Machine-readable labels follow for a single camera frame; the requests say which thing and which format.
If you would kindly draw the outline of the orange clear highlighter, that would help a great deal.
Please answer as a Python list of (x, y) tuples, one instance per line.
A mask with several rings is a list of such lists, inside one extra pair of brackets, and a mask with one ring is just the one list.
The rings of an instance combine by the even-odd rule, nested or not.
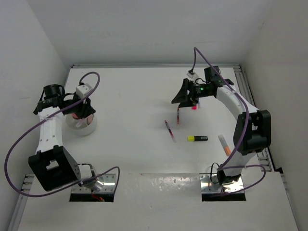
[(218, 135), (218, 139), (219, 139), (219, 141), (221, 143), (221, 146), (222, 146), (226, 156), (230, 156), (231, 155), (231, 150), (230, 150), (230, 148), (229, 148), (229, 146), (228, 146), (224, 136), (223, 135)]

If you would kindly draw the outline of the purple clear highlighter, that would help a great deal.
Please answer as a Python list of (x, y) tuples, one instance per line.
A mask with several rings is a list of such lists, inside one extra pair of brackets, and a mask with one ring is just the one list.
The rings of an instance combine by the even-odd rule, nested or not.
[(79, 128), (81, 126), (83, 126), (84, 124), (86, 126), (90, 125), (92, 122), (93, 122), (93, 118), (94, 118), (94, 115), (90, 115), (84, 119), (80, 119), (77, 123), (76, 123), (76, 127)]

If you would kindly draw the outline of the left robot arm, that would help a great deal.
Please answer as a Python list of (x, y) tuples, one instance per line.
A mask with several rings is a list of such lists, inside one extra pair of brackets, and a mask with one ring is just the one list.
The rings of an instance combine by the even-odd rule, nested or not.
[(61, 188), (81, 178), (80, 168), (65, 149), (62, 124), (65, 122), (71, 132), (87, 136), (97, 128), (95, 110), (87, 95), (93, 90), (89, 84), (80, 83), (72, 93), (72, 99), (65, 99), (68, 93), (61, 85), (47, 85), (34, 110), (42, 123), (39, 127), (39, 144), (35, 155), (28, 163), (35, 176), (47, 192)]

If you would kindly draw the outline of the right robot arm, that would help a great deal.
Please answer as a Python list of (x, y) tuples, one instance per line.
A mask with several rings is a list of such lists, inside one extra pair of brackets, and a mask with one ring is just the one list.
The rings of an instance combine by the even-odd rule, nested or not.
[(182, 82), (177, 95), (171, 101), (180, 108), (193, 107), (204, 97), (213, 96), (231, 112), (236, 119), (233, 134), (234, 150), (217, 169), (220, 185), (237, 181), (242, 169), (257, 153), (268, 148), (271, 143), (271, 115), (267, 110), (259, 110), (239, 94), (230, 79), (220, 75), (218, 66), (204, 69), (205, 82), (198, 83), (199, 76), (193, 71)]

